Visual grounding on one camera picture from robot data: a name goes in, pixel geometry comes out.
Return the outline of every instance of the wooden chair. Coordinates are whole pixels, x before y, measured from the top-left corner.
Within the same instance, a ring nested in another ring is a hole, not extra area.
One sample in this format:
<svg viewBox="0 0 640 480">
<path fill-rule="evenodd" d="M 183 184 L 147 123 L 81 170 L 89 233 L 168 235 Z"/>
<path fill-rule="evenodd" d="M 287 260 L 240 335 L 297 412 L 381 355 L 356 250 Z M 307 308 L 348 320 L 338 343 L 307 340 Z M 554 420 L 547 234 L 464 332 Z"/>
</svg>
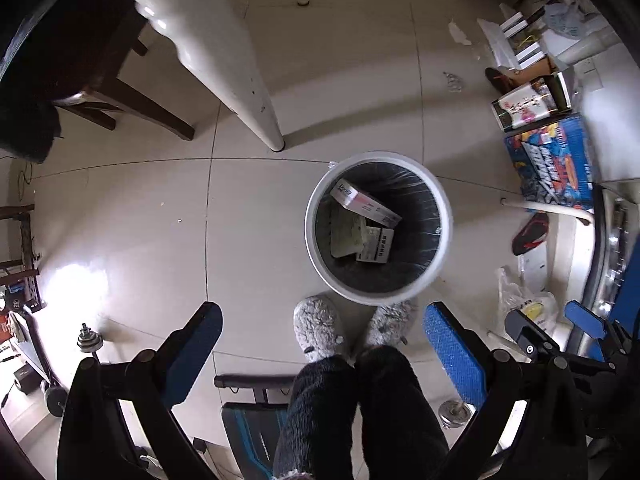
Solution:
<svg viewBox="0 0 640 480">
<path fill-rule="evenodd" d="M 130 50 L 146 54 L 138 39 L 145 23 L 133 0 L 58 0 L 28 35 L 5 77 L 13 88 L 108 130 L 116 121 L 105 112 L 128 112 L 191 140 L 189 124 L 118 79 Z"/>
</svg>

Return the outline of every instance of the black caster wheel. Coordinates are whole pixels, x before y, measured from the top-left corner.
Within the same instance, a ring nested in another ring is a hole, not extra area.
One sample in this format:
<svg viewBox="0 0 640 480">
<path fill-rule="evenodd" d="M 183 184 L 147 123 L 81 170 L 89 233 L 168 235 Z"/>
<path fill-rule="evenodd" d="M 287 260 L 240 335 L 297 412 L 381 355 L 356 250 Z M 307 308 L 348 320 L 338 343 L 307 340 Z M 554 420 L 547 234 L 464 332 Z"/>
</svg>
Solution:
<svg viewBox="0 0 640 480">
<path fill-rule="evenodd" d="M 44 403 L 51 415 L 61 417 L 65 411 L 66 390 L 62 386 L 50 386 L 44 392 Z"/>
</svg>

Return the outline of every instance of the fuzzy black pants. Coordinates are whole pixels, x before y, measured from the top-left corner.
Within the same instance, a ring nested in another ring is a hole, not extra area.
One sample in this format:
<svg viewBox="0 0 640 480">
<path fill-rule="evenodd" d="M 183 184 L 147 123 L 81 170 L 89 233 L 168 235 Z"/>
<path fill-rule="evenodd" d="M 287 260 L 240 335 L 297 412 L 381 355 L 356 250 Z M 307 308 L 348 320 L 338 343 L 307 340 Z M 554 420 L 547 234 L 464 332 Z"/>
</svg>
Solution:
<svg viewBox="0 0 640 480">
<path fill-rule="evenodd" d="M 355 368 L 334 356 L 300 370 L 274 476 L 297 470 L 316 480 L 353 480 L 351 425 L 358 402 L 370 480 L 431 477 L 447 442 L 409 361 L 389 346 L 365 352 Z"/>
</svg>

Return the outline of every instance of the bright light spot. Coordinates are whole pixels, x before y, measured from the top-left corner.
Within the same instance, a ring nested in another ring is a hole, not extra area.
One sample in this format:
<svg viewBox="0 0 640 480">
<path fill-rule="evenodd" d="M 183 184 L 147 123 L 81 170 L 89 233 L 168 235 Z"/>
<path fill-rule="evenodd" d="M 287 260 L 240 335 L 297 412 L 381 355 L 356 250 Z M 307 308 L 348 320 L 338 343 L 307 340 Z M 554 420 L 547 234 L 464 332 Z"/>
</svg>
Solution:
<svg viewBox="0 0 640 480">
<path fill-rule="evenodd" d="M 43 294 L 47 306 L 58 314 L 94 314 L 101 310 L 109 291 L 107 273 L 78 264 L 58 269 Z"/>
</svg>

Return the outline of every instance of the blue gripper pad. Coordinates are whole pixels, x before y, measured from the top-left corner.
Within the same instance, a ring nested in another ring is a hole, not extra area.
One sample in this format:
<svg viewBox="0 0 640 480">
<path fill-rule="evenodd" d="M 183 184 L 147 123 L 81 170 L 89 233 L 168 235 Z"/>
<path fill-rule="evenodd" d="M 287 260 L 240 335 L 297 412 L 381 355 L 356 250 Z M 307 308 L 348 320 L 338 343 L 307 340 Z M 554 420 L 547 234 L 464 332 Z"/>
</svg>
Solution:
<svg viewBox="0 0 640 480">
<path fill-rule="evenodd" d="M 458 394 L 478 410 L 486 399 L 484 369 L 433 303 L 424 311 L 422 326 Z"/>
<path fill-rule="evenodd" d="M 575 300 L 571 300 L 564 306 L 564 315 L 575 326 L 584 330 L 594 339 L 604 339 L 607 335 L 602 318 L 596 316 L 591 310 L 587 310 Z"/>
<path fill-rule="evenodd" d="M 166 372 L 162 403 L 168 408 L 184 402 L 187 398 L 200 370 L 222 334 L 220 307 L 215 303 L 207 302 L 201 309 L 205 306 L 205 313 L 199 319 L 196 329 Z"/>
</svg>

